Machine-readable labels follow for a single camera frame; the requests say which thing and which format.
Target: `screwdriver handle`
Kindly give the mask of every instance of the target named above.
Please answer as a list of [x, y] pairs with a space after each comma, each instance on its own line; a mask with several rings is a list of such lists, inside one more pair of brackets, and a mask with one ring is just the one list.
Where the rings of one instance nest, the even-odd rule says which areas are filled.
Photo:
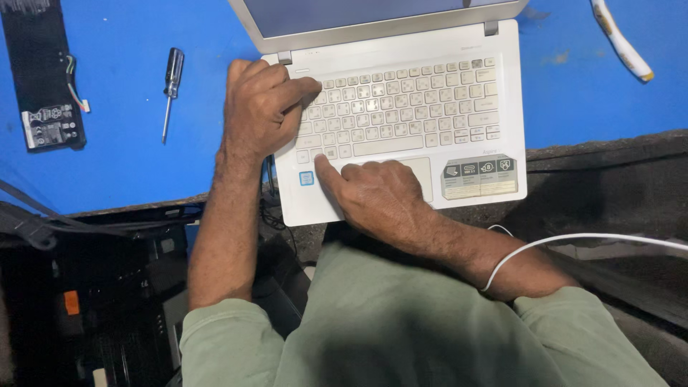
[[184, 53], [172, 47], [170, 49], [170, 56], [167, 59], [167, 72], [165, 72], [165, 90], [164, 92], [169, 98], [177, 98], [177, 88], [179, 82], [182, 80], [182, 66], [184, 65]]

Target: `green shirt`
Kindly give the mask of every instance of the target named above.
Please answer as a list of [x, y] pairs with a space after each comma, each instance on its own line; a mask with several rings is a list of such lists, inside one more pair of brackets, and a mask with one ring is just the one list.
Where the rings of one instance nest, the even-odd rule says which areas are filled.
[[597, 297], [513, 308], [445, 275], [329, 244], [286, 340], [243, 300], [184, 319], [184, 386], [666, 386]]

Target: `blue table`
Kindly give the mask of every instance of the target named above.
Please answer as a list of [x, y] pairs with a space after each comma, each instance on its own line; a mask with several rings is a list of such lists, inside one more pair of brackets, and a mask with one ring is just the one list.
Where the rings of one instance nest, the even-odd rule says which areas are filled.
[[[641, 84], [619, 61], [587, 1], [532, 0], [518, 17], [526, 145], [614, 140], [685, 127], [688, 3], [609, 0], [656, 78]], [[222, 135], [226, 68], [260, 54], [225, 0], [64, 1], [78, 58], [88, 143], [81, 151], [25, 150], [5, 45], [0, 45], [0, 177], [45, 205], [76, 213], [175, 200], [208, 191]], [[177, 19], [169, 25], [167, 20]], [[169, 48], [184, 50], [180, 97], [160, 144]], [[0, 193], [0, 200], [16, 200]]]

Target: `person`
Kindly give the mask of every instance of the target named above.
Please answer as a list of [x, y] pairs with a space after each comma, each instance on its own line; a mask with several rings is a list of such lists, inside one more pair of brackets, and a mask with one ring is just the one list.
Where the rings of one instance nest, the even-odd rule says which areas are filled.
[[185, 386], [666, 386], [602, 303], [537, 249], [434, 211], [410, 168], [317, 156], [322, 187], [360, 231], [460, 280], [324, 245], [301, 325], [286, 339], [251, 303], [262, 160], [291, 141], [321, 91], [282, 65], [235, 60], [224, 135], [189, 267]]

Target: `space bar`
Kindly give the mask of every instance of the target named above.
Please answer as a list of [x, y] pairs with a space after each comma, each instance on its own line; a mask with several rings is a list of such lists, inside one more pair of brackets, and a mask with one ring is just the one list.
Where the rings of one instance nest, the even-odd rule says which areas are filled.
[[423, 147], [422, 136], [400, 137], [391, 140], [372, 141], [370, 143], [354, 144], [354, 156], [367, 156], [369, 154], [388, 153], [418, 149]]

